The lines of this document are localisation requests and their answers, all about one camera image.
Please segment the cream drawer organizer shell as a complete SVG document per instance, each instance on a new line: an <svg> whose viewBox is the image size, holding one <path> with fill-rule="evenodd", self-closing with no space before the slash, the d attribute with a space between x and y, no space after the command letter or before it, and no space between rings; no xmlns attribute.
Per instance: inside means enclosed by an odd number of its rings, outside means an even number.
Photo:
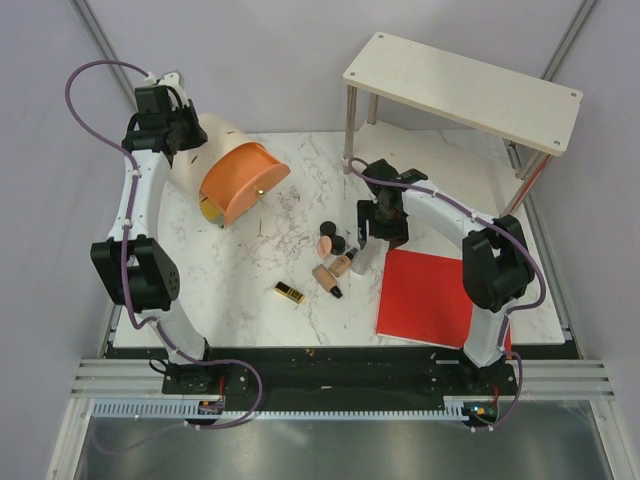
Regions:
<svg viewBox="0 0 640 480"><path fill-rule="evenodd" d="M224 156L245 145L259 152L264 150L248 134L216 114L199 114L198 120L208 140L200 147L178 152L169 175L171 183L196 202L206 175Z"/></svg>

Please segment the clear frosted bottle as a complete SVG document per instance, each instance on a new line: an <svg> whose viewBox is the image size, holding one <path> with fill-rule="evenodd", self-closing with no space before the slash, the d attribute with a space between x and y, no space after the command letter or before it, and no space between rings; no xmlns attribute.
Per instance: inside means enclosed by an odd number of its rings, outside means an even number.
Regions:
<svg viewBox="0 0 640 480"><path fill-rule="evenodd" d="M377 254L379 245L375 239L369 239L364 247L355 255L352 261L352 271L357 275L364 275L371 267Z"/></svg>

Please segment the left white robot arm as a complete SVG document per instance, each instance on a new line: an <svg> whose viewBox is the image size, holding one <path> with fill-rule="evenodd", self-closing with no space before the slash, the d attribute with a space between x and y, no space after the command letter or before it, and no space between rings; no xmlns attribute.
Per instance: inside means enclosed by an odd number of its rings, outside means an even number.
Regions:
<svg viewBox="0 0 640 480"><path fill-rule="evenodd" d="M207 341L179 301L178 267L158 240L161 199L174 158L208 140L183 84L173 71L136 88L137 110L121 142L125 181L120 204L106 240L92 245L90 257L131 326L152 330L171 363L190 363L185 382L208 393L218 385L220 371L204 360Z"/></svg>

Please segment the yellow drawer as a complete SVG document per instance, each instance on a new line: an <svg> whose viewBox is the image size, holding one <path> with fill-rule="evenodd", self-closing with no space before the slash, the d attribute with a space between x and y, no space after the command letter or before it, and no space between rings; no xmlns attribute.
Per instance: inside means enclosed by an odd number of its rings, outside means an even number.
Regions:
<svg viewBox="0 0 640 480"><path fill-rule="evenodd" d="M212 200L202 196L199 200L199 207L203 217L213 224L224 224L224 211Z"/></svg>

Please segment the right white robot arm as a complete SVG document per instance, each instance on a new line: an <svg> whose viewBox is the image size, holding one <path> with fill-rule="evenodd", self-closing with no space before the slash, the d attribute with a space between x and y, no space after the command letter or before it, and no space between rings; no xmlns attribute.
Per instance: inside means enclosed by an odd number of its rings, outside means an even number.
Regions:
<svg viewBox="0 0 640 480"><path fill-rule="evenodd" d="M483 392L494 381L491 366L504 357L508 318L518 308L516 301L534 280L544 283L519 220L478 212L415 168L400 173L384 159L367 163L353 158L348 165L374 195L356 204L360 248L371 238L386 241L390 249L404 245L412 217L429 224L461 252L462 284L473 308L462 347L469 362L458 368L457 377L465 391Z"/></svg>

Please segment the foundation bottle black cap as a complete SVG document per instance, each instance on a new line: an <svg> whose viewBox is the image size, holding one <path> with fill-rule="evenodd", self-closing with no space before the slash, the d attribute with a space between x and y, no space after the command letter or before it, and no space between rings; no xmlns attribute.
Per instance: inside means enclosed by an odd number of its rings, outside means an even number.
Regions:
<svg viewBox="0 0 640 480"><path fill-rule="evenodd" d="M329 267L329 272L336 278L343 275L352 265L355 256L358 253L357 248L346 251L343 255L337 257Z"/></svg>

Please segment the orange top drawer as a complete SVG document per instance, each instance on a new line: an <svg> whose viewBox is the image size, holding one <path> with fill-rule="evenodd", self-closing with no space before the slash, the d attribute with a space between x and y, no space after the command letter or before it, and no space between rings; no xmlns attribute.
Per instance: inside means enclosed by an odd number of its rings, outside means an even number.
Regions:
<svg viewBox="0 0 640 480"><path fill-rule="evenodd" d="M228 226L289 174L290 168L265 148L259 152L245 145L213 166L201 184L200 198L215 202L224 211L222 226Z"/></svg>

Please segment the pink makeup sponge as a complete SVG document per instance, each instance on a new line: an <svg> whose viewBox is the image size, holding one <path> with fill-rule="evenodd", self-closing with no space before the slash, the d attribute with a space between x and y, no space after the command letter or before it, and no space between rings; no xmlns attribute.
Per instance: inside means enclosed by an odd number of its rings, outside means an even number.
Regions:
<svg viewBox="0 0 640 480"><path fill-rule="evenodd" d="M330 236L322 235L316 244L316 253L320 259L325 259L331 254L333 242Z"/></svg>

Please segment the beige foundation bottle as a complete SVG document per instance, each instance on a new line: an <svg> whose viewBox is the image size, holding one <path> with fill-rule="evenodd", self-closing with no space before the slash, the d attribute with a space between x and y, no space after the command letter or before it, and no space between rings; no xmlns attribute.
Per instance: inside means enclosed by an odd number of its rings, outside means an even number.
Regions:
<svg viewBox="0 0 640 480"><path fill-rule="evenodd" d="M318 265L312 270L312 275L316 282L334 298L340 299L343 294L340 290L336 278L324 265Z"/></svg>

